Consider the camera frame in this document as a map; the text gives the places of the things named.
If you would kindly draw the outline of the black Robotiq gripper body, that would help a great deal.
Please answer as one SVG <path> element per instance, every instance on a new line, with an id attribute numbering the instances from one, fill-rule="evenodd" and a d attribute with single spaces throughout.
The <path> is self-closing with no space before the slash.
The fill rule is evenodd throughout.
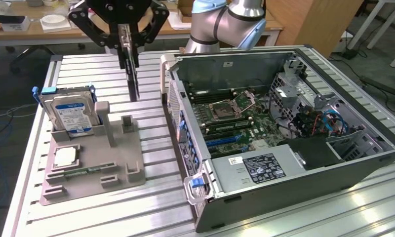
<path id="1" fill-rule="evenodd" d="M 150 0 L 86 0 L 86 6 L 105 23 L 137 23 L 146 12 Z"/>

